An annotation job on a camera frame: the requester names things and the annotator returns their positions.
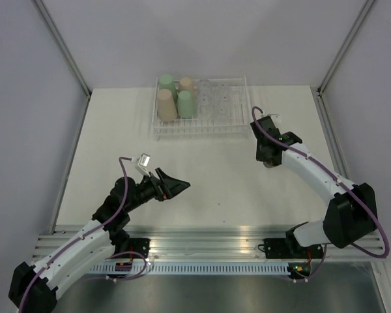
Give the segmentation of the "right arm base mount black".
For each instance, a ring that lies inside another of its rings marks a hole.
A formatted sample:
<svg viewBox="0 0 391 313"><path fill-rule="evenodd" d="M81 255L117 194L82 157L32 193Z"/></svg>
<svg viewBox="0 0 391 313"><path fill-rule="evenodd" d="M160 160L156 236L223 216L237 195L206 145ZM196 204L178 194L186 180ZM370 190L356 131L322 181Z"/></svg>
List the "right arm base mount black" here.
<svg viewBox="0 0 391 313"><path fill-rule="evenodd" d="M307 248L300 246L291 250L284 238L265 238L257 248L265 253L268 260L321 259L323 257L322 245L312 245Z"/></svg>

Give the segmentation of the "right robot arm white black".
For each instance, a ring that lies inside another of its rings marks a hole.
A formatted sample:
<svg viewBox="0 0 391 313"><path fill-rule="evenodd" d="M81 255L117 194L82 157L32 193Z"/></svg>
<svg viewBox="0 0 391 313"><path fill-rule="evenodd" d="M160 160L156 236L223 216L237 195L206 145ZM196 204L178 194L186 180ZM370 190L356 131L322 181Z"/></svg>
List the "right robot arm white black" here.
<svg viewBox="0 0 391 313"><path fill-rule="evenodd" d="M269 116L250 124L257 140L256 160L267 168L285 166L311 187L326 205L324 217L285 233L286 253L298 258L311 246L345 248L377 229L375 191L324 167L293 132L281 133Z"/></svg>

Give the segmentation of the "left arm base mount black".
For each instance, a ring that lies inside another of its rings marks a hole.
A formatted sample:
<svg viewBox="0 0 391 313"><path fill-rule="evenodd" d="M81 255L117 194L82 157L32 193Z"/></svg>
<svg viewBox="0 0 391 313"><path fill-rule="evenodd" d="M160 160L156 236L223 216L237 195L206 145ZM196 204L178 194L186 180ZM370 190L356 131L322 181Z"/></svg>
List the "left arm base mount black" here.
<svg viewBox="0 0 391 313"><path fill-rule="evenodd" d="M120 252L137 252L143 255L145 258L148 257L150 250L150 239L149 238L129 238L126 243L123 243L120 247L115 249L115 253Z"/></svg>

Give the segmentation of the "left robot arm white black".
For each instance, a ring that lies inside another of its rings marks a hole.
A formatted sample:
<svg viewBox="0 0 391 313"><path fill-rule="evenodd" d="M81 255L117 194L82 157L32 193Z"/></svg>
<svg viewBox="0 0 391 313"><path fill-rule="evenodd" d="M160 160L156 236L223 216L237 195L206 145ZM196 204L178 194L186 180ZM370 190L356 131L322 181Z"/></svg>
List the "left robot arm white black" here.
<svg viewBox="0 0 391 313"><path fill-rule="evenodd" d="M189 182L170 177L160 168L144 175L140 183L122 176L79 232L34 264L23 262L15 268L8 298L19 312L52 312L94 265L128 254L130 236L124 227L130 212L151 200L170 200L188 188Z"/></svg>

